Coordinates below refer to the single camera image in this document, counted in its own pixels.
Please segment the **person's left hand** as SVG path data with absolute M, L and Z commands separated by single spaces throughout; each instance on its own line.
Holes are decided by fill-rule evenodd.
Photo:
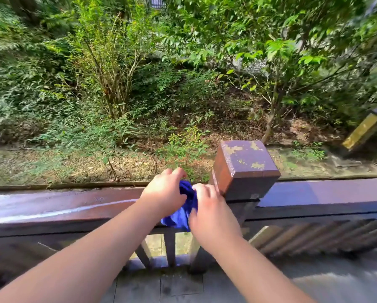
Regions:
M 143 190 L 137 203 L 161 219 L 176 212 L 185 200 L 186 195 L 180 193 L 179 186 L 162 183 L 158 174 Z

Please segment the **person's right hand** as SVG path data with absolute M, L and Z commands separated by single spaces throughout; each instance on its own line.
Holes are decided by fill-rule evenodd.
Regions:
M 214 185 L 193 185 L 198 199 L 198 232 L 191 232 L 197 242 L 210 254 L 221 249 L 231 239 L 242 238 L 237 218 Z

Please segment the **blue cleaning cloth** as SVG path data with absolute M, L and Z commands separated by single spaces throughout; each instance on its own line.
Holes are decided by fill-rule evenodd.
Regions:
M 183 232 L 191 232 L 189 216 L 192 209 L 198 209 L 197 193 L 190 182 L 181 180 L 179 183 L 180 193 L 186 195 L 184 204 L 173 214 L 161 219 L 161 224 L 167 227 L 179 229 Z

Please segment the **person's left forearm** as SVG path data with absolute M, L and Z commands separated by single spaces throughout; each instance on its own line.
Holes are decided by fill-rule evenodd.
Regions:
M 140 199 L 0 290 L 0 303 L 99 302 L 167 206 Z

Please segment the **person's right forearm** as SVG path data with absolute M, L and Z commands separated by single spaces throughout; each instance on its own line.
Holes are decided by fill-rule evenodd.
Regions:
M 317 303 L 241 235 L 216 241 L 210 253 L 248 303 Z

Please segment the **brown wooden fence railing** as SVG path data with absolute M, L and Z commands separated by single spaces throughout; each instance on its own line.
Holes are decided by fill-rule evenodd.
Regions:
M 377 178 L 278 181 L 264 198 L 226 190 L 245 239 L 272 258 L 377 250 Z M 0 279 L 15 277 L 131 206 L 141 187 L 0 193 Z

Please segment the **thin-stemmed green shrub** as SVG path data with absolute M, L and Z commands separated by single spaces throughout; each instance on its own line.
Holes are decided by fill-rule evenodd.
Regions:
M 70 59 L 85 85 L 101 92 L 113 119 L 128 111 L 135 72 L 155 53 L 154 19 L 146 0 L 72 0 Z

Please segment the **small leafy tree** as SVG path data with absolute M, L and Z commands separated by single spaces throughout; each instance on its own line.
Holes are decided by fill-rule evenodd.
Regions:
M 377 107 L 377 0 L 163 0 L 166 44 L 265 103 L 351 126 Z

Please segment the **brown wooden fence post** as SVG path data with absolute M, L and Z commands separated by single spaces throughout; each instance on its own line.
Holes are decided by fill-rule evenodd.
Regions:
M 263 226 L 243 226 L 281 177 L 261 141 L 222 141 L 217 149 L 210 184 L 222 194 L 250 243 Z

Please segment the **yellow garden lamp post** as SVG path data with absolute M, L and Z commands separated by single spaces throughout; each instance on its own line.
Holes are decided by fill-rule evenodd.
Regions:
M 342 142 L 341 148 L 348 154 L 355 152 L 377 131 L 377 107 L 371 109 L 360 124 Z

